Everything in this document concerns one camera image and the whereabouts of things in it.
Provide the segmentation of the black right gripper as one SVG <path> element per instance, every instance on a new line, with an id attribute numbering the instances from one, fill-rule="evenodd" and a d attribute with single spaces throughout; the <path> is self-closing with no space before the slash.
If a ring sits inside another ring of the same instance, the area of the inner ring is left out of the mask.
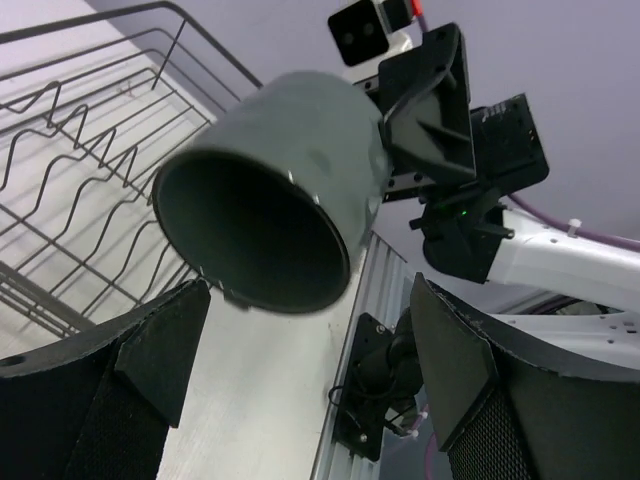
<path id="1" fill-rule="evenodd" d="M 417 200 L 408 226 L 440 273 L 482 284 L 502 241 L 502 197 L 544 180 L 549 165 L 525 96 L 470 108 L 464 36 L 448 23 L 380 63 L 357 87 L 381 109 L 394 161 L 386 203 Z"/>

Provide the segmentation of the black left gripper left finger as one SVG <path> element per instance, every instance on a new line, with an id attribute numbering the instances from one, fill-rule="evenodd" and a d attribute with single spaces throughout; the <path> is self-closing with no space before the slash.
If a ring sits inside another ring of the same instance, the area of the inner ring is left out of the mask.
<path id="1" fill-rule="evenodd" d="M 2 359 L 2 478 L 155 478 L 181 419 L 210 299 L 204 281 L 188 281 Z"/>

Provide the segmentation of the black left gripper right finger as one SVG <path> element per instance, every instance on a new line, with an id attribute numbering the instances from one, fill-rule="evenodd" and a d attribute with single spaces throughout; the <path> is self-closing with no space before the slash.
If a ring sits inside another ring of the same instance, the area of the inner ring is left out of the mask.
<path id="1" fill-rule="evenodd" d="M 417 276 L 410 315 L 456 479 L 635 479 L 639 374 L 570 352 Z"/>

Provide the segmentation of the grey ceramic mug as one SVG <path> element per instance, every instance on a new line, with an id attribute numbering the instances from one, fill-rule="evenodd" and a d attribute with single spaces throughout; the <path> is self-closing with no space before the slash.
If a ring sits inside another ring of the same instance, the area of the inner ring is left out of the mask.
<path id="1" fill-rule="evenodd" d="M 158 170 L 152 203 L 176 252 L 243 308 L 324 310 L 344 294 L 391 174 L 364 91 L 282 75 Z"/>

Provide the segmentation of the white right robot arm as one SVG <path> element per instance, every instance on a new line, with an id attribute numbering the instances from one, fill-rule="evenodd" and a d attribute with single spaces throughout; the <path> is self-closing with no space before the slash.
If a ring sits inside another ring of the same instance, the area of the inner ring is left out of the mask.
<path id="1" fill-rule="evenodd" d="M 578 220 L 560 222 L 516 192 L 549 172 L 527 98 L 516 95 L 471 113 L 485 176 L 462 187 L 429 183 L 418 172 L 394 176 L 386 199 L 417 199 L 421 214 L 404 231 L 422 241 L 439 277 L 521 285 L 601 304 L 596 315 L 502 315 L 505 325 L 545 345 L 611 365 L 639 365 L 639 245 L 604 239 Z"/>

